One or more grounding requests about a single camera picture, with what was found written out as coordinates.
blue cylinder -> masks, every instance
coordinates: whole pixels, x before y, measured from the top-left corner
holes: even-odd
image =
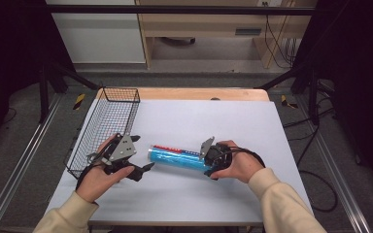
[[[165,165],[188,168],[205,172],[211,167],[204,164],[204,159],[199,160],[199,153],[188,150],[167,148],[162,146],[151,146],[148,152],[151,162]]]

cabinet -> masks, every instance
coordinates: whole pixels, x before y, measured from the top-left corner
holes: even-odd
[[[131,0],[47,0],[48,4],[134,5]],[[74,63],[145,63],[136,14],[52,14]]]
[[[314,7],[316,3],[316,0],[283,0],[280,6]],[[136,0],[136,4],[256,7],[258,0]],[[273,61],[264,38],[266,16],[139,14],[139,19],[149,67],[153,54],[153,40],[156,37],[252,37],[263,66],[268,68]],[[309,19],[310,17],[268,17],[271,30],[279,43],[283,38],[302,38]],[[269,49],[275,54],[278,51],[277,43],[270,32],[266,37]]]

white cabinet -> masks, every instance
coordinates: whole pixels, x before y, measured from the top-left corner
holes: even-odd
[[[134,5],[133,0],[47,0],[48,4]],[[74,63],[145,63],[136,14],[52,14]]]

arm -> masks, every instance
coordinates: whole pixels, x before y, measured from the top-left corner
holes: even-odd
[[[232,141],[221,142],[237,147]],[[298,193],[282,183],[270,168],[245,152],[232,154],[229,168],[217,171],[211,178],[236,178],[247,183],[261,204],[266,232],[325,232]]]
[[[87,222],[98,209],[75,191],[58,209],[52,209],[39,221],[33,232],[86,232]]]
[[[102,149],[109,140],[99,148]],[[34,232],[86,232],[87,222],[98,209],[95,200],[133,170],[134,167],[129,166],[107,175],[103,166],[94,166],[86,174],[78,189],[60,208],[52,209],[44,215]]]

metal rail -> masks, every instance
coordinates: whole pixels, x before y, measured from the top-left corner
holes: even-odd
[[[301,98],[299,95],[295,95],[296,102],[299,104],[300,109],[305,117],[309,117],[306,109],[307,103],[305,98]],[[312,131],[314,131],[314,125],[309,120],[309,126]],[[317,144],[322,158],[322,162],[325,165],[328,175],[331,177],[332,183],[335,190],[340,198],[340,201],[344,205],[345,212],[347,213],[348,218],[350,219],[351,225],[353,226],[355,232],[359,233],[369,233],[371,232],[368,223],[364,215],[362,214],[361,209],[359,208],[356,199],[351,192],[350,188],[345,181],[344,176],[341,174],[338,166],[336,165],[331,152],[328,146],[325,143],[325,140],[320,133],[317,133]]]
[[[15,168],[14,172],[11,174],[10,178],[5,184],[5,187],[3,188],[0,194],[0,220],[3,214],[5,213],[6,209],[8,208],[8,205],[10,204],[15,192],[17,191],[20,181],[22,180],[23,175],[25,174],[30,161],[34,157],[35,152],[39,147],[42,138],[45,135],[45,132],[51,124],[51,121],[53,119],[54,114],[56,113],[61,98],[61,94],[54,95],[54,98],[51,101],[50,106],[51,111],[49,112],[46,120],[38,125],[34,135],[29,141],[28,146],[26,147],[19,162],[17,163],[17,167]]]

